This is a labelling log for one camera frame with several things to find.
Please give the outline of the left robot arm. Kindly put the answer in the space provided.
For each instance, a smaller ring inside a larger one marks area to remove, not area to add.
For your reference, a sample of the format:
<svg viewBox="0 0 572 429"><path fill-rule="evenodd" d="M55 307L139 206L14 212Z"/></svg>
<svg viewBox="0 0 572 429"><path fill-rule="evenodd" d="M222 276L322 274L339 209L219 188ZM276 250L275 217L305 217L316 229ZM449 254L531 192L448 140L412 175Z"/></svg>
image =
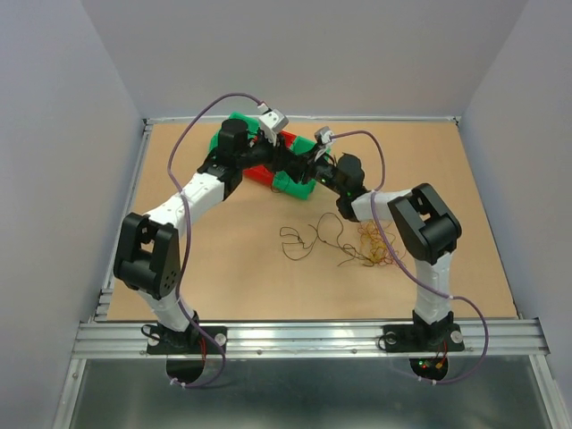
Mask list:
<svg viewBox="0 0 572 429"><path fill-rule="evenodd" d="M181 297L190 249L180 245L190 245L192 224L231 195L244 171L262 165L280 172L293 165L297 157L284 137L288 122L277 111L261 114L255 126L246 117L225 119L214 146L186 185L176 182L175 194L162 205L123 219L113 273L155 314L156 327L144 331L150 340L188 352L206 336L198 313Z"/></svg>

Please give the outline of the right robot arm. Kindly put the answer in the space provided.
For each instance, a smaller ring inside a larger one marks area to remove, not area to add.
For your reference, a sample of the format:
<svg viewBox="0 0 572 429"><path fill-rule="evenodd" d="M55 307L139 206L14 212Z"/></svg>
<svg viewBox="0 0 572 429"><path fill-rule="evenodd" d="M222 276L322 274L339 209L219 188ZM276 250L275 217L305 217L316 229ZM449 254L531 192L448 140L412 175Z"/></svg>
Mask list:
<svg viewBox="0 0 572 429"><path fill-rule="evenodd" d="M296 183L317 181L338 196L336 205L348 221L390 221L415 271L407 276L417 286L410 324L386 324L379 340L390 353L461 351L463 336L454 320L450 265L462 229L432 185L422 183L401 192L369 191L360 160L350 154L333 160L316 151L295 155L286 173Z"/></svg>

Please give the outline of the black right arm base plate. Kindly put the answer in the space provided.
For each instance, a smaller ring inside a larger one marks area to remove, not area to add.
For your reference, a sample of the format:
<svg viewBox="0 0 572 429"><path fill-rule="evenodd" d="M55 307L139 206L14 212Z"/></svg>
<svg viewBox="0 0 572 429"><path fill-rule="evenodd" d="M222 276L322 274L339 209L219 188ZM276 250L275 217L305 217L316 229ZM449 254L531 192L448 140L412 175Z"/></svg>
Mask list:
<svg viewBox="0 0 572 429"><path fill-rule="evenodd" d="M454 332L460 332L457 324L449 324L437 331L413 324L386 324L377 338L377 347L388 353L436 353L465 350L463 340L453 340Z"/></svg>

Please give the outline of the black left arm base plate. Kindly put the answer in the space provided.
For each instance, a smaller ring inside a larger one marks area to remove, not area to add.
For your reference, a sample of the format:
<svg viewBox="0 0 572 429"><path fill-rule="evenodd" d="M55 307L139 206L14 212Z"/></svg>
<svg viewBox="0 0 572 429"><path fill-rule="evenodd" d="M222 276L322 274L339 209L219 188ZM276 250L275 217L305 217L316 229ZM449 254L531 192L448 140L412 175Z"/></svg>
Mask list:
<svg viewBox="0 0 572 429"><path fill-rule="evenodd" d="M192 326L185 332L176 332L160 324L143 324L140 331L147 338L148 355L220 354L218 346Z"/></svg>

